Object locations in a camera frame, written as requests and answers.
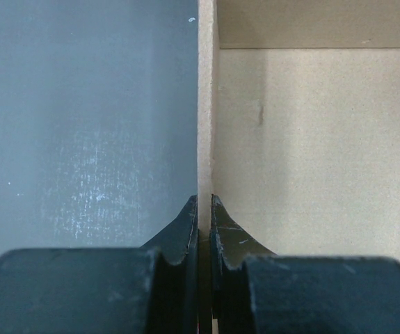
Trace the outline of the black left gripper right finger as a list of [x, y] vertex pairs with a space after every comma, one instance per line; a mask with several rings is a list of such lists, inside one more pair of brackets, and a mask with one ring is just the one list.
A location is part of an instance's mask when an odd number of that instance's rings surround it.
[[211, 198], [212, 312], [220, 333], [400, 333], [400, 262], [281, 256]]

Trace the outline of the brown cardboard box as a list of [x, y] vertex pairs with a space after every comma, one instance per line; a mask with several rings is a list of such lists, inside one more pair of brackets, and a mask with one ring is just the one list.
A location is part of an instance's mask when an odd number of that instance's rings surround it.
[[200, 1], [200, 296], [211, 198], [281, 256], [400, 262], [400, 1]]

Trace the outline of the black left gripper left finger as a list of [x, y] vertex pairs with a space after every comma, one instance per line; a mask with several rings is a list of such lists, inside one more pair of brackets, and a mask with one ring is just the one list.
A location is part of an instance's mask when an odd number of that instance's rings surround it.
[[4, 253], [0, 333], [196, 333], [197, 207], [138, 248]]

